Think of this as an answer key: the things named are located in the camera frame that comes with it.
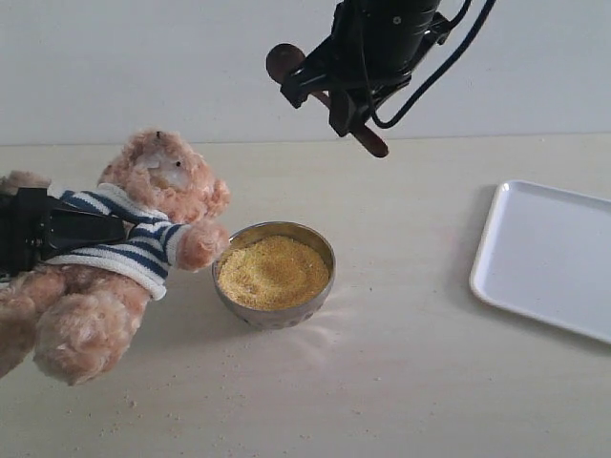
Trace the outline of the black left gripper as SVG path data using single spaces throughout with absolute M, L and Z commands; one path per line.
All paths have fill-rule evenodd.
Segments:
M 2 280 L 74 249 L 126 238 L 117 217 L 52 208 L 48 203 L 46 188 L 19 188 L 14 196 L 1 196 Z

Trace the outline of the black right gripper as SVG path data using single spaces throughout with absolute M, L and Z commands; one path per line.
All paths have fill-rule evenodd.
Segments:
M 445 42 L 452 22 L 438 8 L 437 1 L 338 3 L 329 36 L 285 75 L 281 94 L 295 109 L 311 95 L 329 107 L 339 137 L 370 134 L 366 92 L 407 84 L 429 50 Z

